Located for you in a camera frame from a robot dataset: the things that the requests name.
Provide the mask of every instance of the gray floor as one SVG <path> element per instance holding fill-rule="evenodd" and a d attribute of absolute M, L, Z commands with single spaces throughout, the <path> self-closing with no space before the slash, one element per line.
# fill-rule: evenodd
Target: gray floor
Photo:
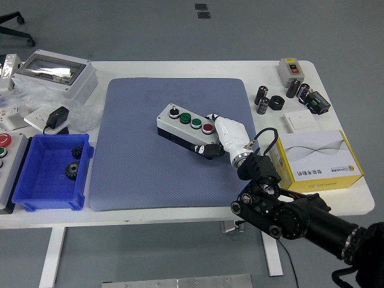
<path fill-rule="evenodd" d="M 214 1 L 199 20 L 196 1 L 2 0 L 0 14 L 19 10 L 36 48 L 92 61 L 279 60 L 313 62 L 359 159 L 375 209 L 343 217 L 368 227 L 383 221 L 384 3 L 378 1 Z M 0 35 L 0 54 L 25 61 L 34 49 Z M 50 229 L 0 231 L 0 286 L 38 287 Z M 301 287 L 335 287 L 345 265 L 304 239 L 285 240 Z M 57 288 L 101 287 L 103 281 L 250 273 L 255 287 L 295 287 L 269 278 L 260 233 L 222 235 L 218 223 L 67 229 Z"/>

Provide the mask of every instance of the green button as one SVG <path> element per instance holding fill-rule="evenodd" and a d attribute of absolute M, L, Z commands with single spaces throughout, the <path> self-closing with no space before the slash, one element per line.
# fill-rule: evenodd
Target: green button
<path fill-rule="evenodd" d="M 189 113 L 182 113 L 180 115 L 180 122 L 183 124 L 189 124 L 191 122 L 191 115 Z"/>
<path fill-rule="evenodd" d="M 191 122 L 191 126 L 194 129 L 199 129 L 202 126 L 202 121 L 200 119 L 194 118 Z"/>
<path fill-rule="evenodd" d="M 3 147 L 0 147 L 0 158 L 5 157 L 6 154 L 7 154 L 7 150 L 5 150 L 5 148 Z"/>

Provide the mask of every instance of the capacitor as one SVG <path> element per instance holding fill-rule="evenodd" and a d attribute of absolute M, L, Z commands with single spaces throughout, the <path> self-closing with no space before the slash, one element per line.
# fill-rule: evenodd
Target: capacitor
<path fill-rule="evenodd" d="M 262 97 L 266 97 L 267 92 L 268 92 L 268 87 L 260 86 L 259 90 L 257 90 L 257 94 L 256 94 L 256 98 L 254 99 L 254 103 L 256 105 L 259 105 L 260 99 Z"/>
<path fill-rule="evenodd" d="M 259 107 L 257 108 L 257 114 L 263 115 L 265 114 L 269 104 L 269 99 L 266 97 L 262 97 L 259 102 Z"/>
<path fill-rule="evenodd" d="M 298 98 L 300 103 L 304 104 L 304 99 L 307 96 L 309 90 L 310 90 L 310 86 L 308 84 L 303 83 L 300 85 L 300 88 L 296 93 L 296 97 Z"/>
<path fill-rule="evenodd" d="M 286 96 L 288 98 L 294 98 L 300 87 L 300 84 L 301 84 L 300 80 L 293 79 L 292 82 L 290 83 Z"/>

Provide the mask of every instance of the black gear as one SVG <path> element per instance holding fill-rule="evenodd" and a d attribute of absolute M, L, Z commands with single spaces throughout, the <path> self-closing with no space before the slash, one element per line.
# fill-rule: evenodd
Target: black gear
<path fill-rule="evenodd" d="M 69 180 L 72 180 L 72 181 L 76 180 L 77 172 L 79 171 L 79 165 L 80 165 L 80 162 L 75 161 L 75 162 L 71 162 L 65 167 L 64 173 Z"/>
<path fill-rule="evenodd" d="M 82 152 L 83 152 L 83 149 L 81 147 L 73 148 L 71 151 L 72 156 L 75 159 L 80 159 L 82 157 Z"/>

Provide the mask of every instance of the red button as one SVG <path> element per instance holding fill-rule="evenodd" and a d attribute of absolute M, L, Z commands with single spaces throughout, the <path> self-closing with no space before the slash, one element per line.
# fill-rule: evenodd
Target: red button
<path fill-rule="evenodd" d="M 12 138 L 7 133 L 0 134 L 0 147 L 7 147 L 12 142 Z"/>
<path fill-rule="evenodd" d="M 203 126 L 204 134 L 212 134 L 213 131 L 214 131 L 214 127 L 211 124 L 204 124 Z"/>

